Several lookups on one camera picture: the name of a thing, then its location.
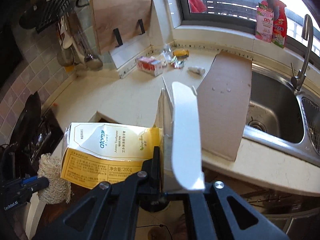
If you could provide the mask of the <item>black wok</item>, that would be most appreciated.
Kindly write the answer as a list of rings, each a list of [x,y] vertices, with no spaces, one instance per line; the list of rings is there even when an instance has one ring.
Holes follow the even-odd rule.
[[[23,146],[31,141],[41,120],[41,100],[38,92],[31,94],[13,129],[10,144]]]

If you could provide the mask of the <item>black wall utensil rack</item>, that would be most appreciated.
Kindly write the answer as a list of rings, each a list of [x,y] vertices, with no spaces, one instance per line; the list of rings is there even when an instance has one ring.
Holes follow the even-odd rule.
[[[39,34],[48,28],[63,15],[70,5],[70,0],[46,0],[43,9],[40,10],[40,19],[35,30]]]

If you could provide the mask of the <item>red white carton box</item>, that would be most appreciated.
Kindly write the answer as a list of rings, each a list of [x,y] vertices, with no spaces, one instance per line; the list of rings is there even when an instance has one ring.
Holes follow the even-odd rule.
[[[135,62],[136,67],[139,70],[146,72],[154,77],[157,77],[163,73],[162,62],[157,59],[140,56],[135,59]]]

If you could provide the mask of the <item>yellow white toothpaste box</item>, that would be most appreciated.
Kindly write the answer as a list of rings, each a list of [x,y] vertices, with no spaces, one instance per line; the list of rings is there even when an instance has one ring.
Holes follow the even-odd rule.
[[[162,135],[158,127],[73,122],[63,139],[60,177],[87,189],[124,181],[153,157]]]

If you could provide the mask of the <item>stainless steel sink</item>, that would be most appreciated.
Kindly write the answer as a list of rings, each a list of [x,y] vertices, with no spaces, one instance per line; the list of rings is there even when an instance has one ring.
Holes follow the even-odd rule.
[[[297,91],[285,76],[254,64],[244,138],[319,166],[307,134],[303,97],[319,106],[319,95]]]

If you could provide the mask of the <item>wooden cutting board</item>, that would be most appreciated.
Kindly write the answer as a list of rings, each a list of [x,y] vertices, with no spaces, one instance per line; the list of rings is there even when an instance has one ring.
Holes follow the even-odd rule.
[[[89,7],[101,54],[143,35],[150,27],[151,0],[90,0]]]

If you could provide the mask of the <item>red cloth outside window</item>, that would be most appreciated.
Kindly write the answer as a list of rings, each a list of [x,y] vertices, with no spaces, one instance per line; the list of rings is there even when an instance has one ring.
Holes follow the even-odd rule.
[[[202,0],[188,0],[190,12],[193,14],[201,14],[207,11],[206,5]]]

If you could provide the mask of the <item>woven scrub pad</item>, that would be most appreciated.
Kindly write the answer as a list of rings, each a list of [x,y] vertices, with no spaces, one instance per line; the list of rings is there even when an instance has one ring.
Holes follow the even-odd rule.
[[[61,159],[50,154],[43,154],[39,161],[39,178],[47,178],[49,186],[37,195],[46,204],[69,203],[71,200],[71,183],[61,178]]]

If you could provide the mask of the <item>red spray bottle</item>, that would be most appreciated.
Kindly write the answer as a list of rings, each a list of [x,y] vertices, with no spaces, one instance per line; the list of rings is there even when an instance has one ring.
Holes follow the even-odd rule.
[[[280,48],[285,47],[287,37],[287,18],[285,8],[286,5],[282,1],[275,0],[272,42]]]

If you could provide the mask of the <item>yellow snack wrapper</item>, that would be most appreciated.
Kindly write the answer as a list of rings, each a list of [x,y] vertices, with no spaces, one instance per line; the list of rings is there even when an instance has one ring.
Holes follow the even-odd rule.
[[[187,58],[189,57],[189,51],[187,49],[176,49],[173,51],[173,55],[177,58]]]

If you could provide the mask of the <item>pink soap pouch bottle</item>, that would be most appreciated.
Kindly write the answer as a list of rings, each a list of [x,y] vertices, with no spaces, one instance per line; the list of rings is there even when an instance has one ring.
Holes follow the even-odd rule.
[[[273,33],[273,10],[268,6],[267,0],[258,3],[256,10],[255,37],[270,43]]]

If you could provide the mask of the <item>steel ladle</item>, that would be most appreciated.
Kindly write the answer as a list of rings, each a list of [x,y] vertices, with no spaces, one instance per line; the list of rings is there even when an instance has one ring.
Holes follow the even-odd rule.
[[[97,56],[93,51],[91,50],[88,40],[83,33],[81,23],[77,17],[76,14],[74,14],[72,17],[73,19],[73,27],[74,27],[74,40],[76,42],[76,45],[78,47],[78,50],[80,52],[81,57],[83,58],[84,65],[92,71],[99,71],[103,67],[103,63],[99,56]]]

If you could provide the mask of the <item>white spoon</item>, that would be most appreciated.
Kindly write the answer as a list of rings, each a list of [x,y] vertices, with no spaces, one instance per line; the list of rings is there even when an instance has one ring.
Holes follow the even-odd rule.
[[[72,37],[68,33],[68,28],[65,20],[65,16],[61,17],[61,36],[62,36],[62,46],[64,49],[68,49],[72,45]]]

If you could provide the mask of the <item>sink drain basket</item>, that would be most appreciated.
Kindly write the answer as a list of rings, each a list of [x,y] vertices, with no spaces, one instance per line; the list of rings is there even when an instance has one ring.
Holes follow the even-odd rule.
[[[320,108],[310,99],[302,98],[303,114],[307,125],[307,134],[311,144],[319,155],[320,147]]]

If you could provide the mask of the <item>small white tube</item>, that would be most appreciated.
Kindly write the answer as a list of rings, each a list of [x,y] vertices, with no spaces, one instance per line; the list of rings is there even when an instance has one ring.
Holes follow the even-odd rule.
[[[194,74],[200,75],[200,76],[203,76],[206,72],[206,70],[201,67],[188,67],[188,71],[190,71]]]

